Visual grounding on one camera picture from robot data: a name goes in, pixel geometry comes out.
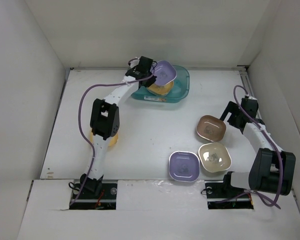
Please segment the light purple plate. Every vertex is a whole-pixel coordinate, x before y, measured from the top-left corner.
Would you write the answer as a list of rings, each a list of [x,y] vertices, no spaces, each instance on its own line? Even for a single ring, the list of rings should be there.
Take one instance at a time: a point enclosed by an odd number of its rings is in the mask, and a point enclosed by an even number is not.
[[[160,60],[154,68],[154,76],[156,85],[165,86],[176,79],[177,71],[168,61]]]

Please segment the yellow plate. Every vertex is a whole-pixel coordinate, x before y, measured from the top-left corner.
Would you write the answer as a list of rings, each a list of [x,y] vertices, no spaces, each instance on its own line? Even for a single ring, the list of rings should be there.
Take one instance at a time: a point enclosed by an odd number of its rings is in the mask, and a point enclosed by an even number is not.
[[[118,138],[119,138],[119,133],[117,132],[115,136],[111,137],[111,139],[108,143],[108,147],[114,146],[118,142]],[[90,129],[89,140],[92,144],[94,144],[94,135],[93,135],[92,129]]]
[[[146,89],[154,95],[166,96],[173,87],[174,87],[174,81],[171,81],[171,82],[167,83],[166,85],[162,85],[162,86],[153,83]]]

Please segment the brown plate with panda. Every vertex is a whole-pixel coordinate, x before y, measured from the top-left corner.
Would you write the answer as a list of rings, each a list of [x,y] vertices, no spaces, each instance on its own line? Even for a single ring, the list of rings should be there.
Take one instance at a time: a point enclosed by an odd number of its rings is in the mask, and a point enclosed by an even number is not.
[[[226,124],[212,115],[202,116],[196,126],[197,134],[211,142],[221,141],[224,138],[226,129]]]

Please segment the dark purple plate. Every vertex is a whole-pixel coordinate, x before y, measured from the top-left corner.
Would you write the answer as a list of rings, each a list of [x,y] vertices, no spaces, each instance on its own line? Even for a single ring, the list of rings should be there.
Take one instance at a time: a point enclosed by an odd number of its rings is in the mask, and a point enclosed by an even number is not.
[[[178,182],[192,183],[200,175],[200,160],[189,151],[175,151],[168,160],[169,176]]]

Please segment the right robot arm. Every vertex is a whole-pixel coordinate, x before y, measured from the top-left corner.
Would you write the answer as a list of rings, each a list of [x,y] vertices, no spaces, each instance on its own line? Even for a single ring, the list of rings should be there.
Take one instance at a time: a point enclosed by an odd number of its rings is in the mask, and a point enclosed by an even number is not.
[[[254,190],[276,194],[290,193],[296,164],[296,156],[284,151],[271,138],[262,119],[256,118],[258,100],[245,96],[240,105],[230,101],[220,120],[239,129],[252,145],[256,156],[249,172],[229,171],[223,177],[221,191],[227,197],[233,197],[239,189]]]

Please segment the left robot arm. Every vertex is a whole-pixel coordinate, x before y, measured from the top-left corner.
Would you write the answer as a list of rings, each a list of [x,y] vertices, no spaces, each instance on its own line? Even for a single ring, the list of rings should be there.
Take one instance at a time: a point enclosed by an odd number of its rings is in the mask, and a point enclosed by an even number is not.
[[[140,87],[148,87],[156,81],[154,76],[155,61],[141,56],[129,62],[129,69],[119,83],[95,84],[90,86],[82,95],[78,109],[78,127],[83,139],[92,148],[92,159],[84,174],[80,177],[79,192],[84,191],[90,198],[97,198],[102,192],[104,165],[110,140],[119,131],[120,104],[124,103],[132,93]],[[92,104],[90,128],[92,141],[85,136],[81,124],[81,113],[84,99],[88,92],[98,87],[115,87],[106,97],[96,98]]]

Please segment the teal plastic bin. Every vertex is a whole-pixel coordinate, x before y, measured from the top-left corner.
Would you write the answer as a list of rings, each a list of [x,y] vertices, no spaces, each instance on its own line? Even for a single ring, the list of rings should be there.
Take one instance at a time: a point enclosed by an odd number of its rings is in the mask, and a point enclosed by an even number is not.
[[[179,65],[173,65],[176,69],[177,76],[173,81],[174,85],[169,93],[165,96],[155,95],[150,93],[145,87],[139,88],[131,97],[135,100],[162,102],[175,104],[188,96],[190,90],[190,74],[188,70]]]

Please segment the beige plate front right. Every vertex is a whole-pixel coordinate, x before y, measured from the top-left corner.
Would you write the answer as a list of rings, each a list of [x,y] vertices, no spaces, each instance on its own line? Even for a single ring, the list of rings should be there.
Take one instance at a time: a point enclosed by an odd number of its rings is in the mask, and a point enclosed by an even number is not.
[[[226,171],[232,165],[229,151],[219,142],[203,144],[198,149],[198,156],[203,168],[209,173]]]

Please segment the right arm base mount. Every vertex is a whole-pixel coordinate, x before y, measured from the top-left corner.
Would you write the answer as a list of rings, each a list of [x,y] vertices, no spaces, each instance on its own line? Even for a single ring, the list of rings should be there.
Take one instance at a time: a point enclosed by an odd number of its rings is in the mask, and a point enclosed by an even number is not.
[[[208,180],[204,182],[201,194],[206,197],[209,210],[253,210],[251,195],[244,192],[244,189],[227,185],[222,180]]]

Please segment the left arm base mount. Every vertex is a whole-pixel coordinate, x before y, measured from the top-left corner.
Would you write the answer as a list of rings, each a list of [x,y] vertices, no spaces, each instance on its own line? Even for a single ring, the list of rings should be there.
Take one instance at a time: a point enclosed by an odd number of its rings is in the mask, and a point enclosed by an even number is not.
[[[118,183],[116,181],[106,181],[102,184],[99,195],[95,196],[88,190],[82,190],[75,203],[71,202],[77,197],[80,190],[80,183],[71,182],[72,190],[69,209],[70,210],[116,210]]]

